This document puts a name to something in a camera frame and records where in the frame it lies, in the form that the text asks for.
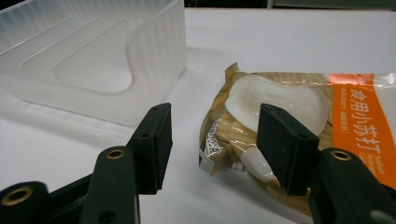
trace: white table surface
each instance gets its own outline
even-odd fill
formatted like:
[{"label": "white table surface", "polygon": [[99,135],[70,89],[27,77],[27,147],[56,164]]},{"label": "white table surface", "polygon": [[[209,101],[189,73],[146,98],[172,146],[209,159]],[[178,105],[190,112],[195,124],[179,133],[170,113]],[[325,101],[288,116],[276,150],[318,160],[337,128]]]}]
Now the white table surface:
[{"label": "white table surface", "polygon": [[[141,196],[142,223],[312,223],[246,173],[198,168],[198,135],[224,69],[396,72],[396,13],[187,9],[188,64],[164,97],[173,141],[163,190]],[[98,153],[134,129],[41,105],[0,89],[0,189],[38,180],[53,191],[92,172]]]}]

